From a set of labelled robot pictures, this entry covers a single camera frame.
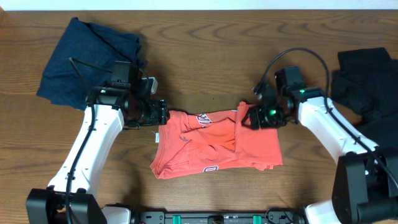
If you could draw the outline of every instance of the black cloth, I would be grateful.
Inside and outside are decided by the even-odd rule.
[[[115,31],[94,23],[72,18],[56,46],[42,76],[37,96],[57,105],[68,105],[79,110],[86,108],[86,91],[69,62],[69,57],[112,69],[114,61],[139,60],[141,45],[137,35]],[[111,74],[76,63],[90,87],[102,85]]]
[[[363,116],[358,130],[382,147],[398,146],[398,60],[385,48],[339,52],[331,99]]]

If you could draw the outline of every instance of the black cable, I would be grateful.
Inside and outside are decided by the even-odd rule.
[[[304,52],[308,52],[310,54],[312,54],[313,56],[315,56],[317,59],[319,59],[319,61],[321,61],[323,68],[326,71],[326,88],[325,88],[325,96],[324,96],[324,104],[325,104],[325,108],[327,113],[330,114],[330,116],[355,140],[356,143],[358,143],[360,146],[362,146],[370,155],[372,155],[372,157],[377,161],[378,165],[386,172],[386,174],[390,177],[391,181],[394,183],[395,187],[398,189],[398,182],[397,179],[394,177],[394,174],[392,174],[391,170],[388,169],[388,167],[383,163],[383,161],[381,161],[381,159],[379,157],[377,157],[377,155],[375,155],[375,153],[369,148],[367,147],[367,145],[365,145],[362,141],[361,138],[359,136],[355,136],[355,134],[353,134],[331,111],[331,108],[329,108],[328,106],[328,95],[329,95],[329,86],[330,86],[330,73],[329,73],[329,69],[328,66],[326,65],[325,61],[321,58],[321,56],[319,56],[317,53],[315,53],[314,51],[310,50],[310,49],[306,49],[306,48],[301,48],[301,47],[296,47],[296,48],[292,48],[292,49],[288,49],[285,50],[284,52],[280,53],[278,56],[276,56],[275,59],[273,59],[271,61],[271,63],[268,65],[268,67],[266,68],[266,71],[264,72],[263,76],[262,76],[262,81],[265,82],[266,81],[266,76],[268,74],[268,71],[271,69],[271,66],[278,60],[280,59],[283,55],[292,52],[292,51],[304,51]]]
[[[91,96],[91,91],[90,88],[87,84],[87,81],[85,80],[84,76],[80,74],[80,72],[77,70],[76,65],[74,62],[81,62],[77,59],[74,58],[69,58],[69,62],[72,65],[74,71],[76,72],[76,74],[79,76],[80,80],[83,82],[87,95],[88,95],[88,99],[89,99],[89,106],[91,107],[91,124],[88,127],[88,132],[86,137],[84,138],[79,151],[76,154],[75,159],[73,160],[72,166],[70,167],[70,171],[68,173],[68,180],[67,180],[67,189],[65,192],[65,208],[66,208],[66,213],[67,213],[67,221],[68,224],[73,224],[73,220],[72,220],[72,210],[70,208],[70,191],[71,191],[71,187],[72,187],[72,180],[73,180],[73,176],[75,174],[75,169],[76,169],[76,165],[79,161],[79,158],[86,146],[86,143],[88,141],[88,138],[91,135],[91,132],[93,131],[94,125],[95,125],[95,109],[94,109],[94,102]]]
[[[147,82],[146,82],[146,85],[145,85],[145,91],[142,91],[141,94],[138,95],[137,97],[140,97],[140,96],[145,95],[145,93],[146,93],[148,90],[150,90],[150,89],[149,89],[150,87],[149,87],[149,77],[148,77],[148,74],[145,72],[145,70],[144,70],[143,68],[139,68],[139,71],[140,71],[142,74],[145,75],[145,77],[147,78]]]
[[[112,70],[109,70],[109,69],[106,69],[106,68],[102,68],[102,67],[99,67],[99,66],[96,66],[96,65],[93,65],[93,64],[90,64],[90,63],[75,59],[75,58],[69,58],[69,60],[72,60],[73,62],[80,63],[82,65],[89,66],[91,68],[96,68],[96,69],[104,71],[104,72],[112,73]]]

